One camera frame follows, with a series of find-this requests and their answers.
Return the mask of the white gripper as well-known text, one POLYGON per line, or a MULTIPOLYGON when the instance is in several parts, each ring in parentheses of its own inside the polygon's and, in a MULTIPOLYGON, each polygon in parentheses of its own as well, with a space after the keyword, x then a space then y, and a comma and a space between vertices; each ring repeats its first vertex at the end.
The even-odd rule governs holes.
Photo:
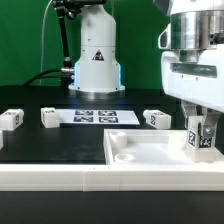
POLYGON ((182 100, 185 128, 200 105, 203 106, 200 135, 214 137, 220 112, 224 113, 224 44, 202 51, 197 63, 183 63, 179 52, 171 49, 171 31, 167 27, 158 38, 158 46, 164 50, 162 86, 167 95, 182 100))

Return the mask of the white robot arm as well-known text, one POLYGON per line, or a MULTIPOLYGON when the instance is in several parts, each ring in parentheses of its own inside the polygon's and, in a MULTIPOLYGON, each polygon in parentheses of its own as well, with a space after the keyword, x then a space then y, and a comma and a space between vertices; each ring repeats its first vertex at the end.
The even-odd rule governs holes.
MULTIPOLYGON (((116 23, 103 0, 82 7, 81 56, 74 65, 70 89, 88 97, 123 88, 115 60, 116 23)), ((158 37, 162 85, 166 94, 182 100, 185 124, 203 107, 196 130, 215 135, 224 113, 224 0, 153 0, 170 18, 158 37)))

